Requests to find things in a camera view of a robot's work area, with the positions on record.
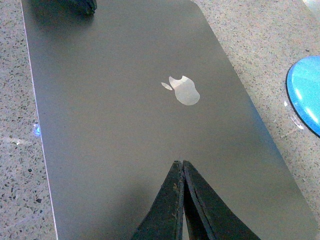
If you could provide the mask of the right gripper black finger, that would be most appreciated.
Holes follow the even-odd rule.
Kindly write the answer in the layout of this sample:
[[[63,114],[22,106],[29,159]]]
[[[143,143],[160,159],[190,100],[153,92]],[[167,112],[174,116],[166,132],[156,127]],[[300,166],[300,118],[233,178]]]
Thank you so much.
[[[191,240],[258,240],[225,204],[198,170],[183,162],[184,212]]]
[[[183,237],[185,174],[174,161],[133,240],[181,240]]]

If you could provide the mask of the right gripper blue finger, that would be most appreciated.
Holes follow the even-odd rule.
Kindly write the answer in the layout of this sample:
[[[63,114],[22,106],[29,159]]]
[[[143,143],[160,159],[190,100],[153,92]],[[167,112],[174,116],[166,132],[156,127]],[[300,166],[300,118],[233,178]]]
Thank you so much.
[[[96,0],[68,0],[69,6],[83,16],[92,16],[97,9]]]

